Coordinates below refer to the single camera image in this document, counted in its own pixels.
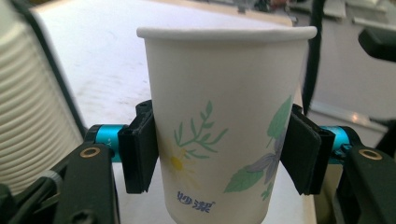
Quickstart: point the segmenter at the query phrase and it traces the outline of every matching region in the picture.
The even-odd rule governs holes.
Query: table surface
[[[34,8],[46,29],[59,65],[87,127],[127,124],[134,106],[150,99],[144,41],[138,26],[271,28],[291,25],[282,17],[234,7],[194,2],[143,0],[65,0]],[[175,223],[164,201],[157,164],[148,193],[125,193],[122,168],[113,165],[122,223]],[[269,211],[263,223],[316,223],[312,196],[300,196],[282,166],[276,176]]]

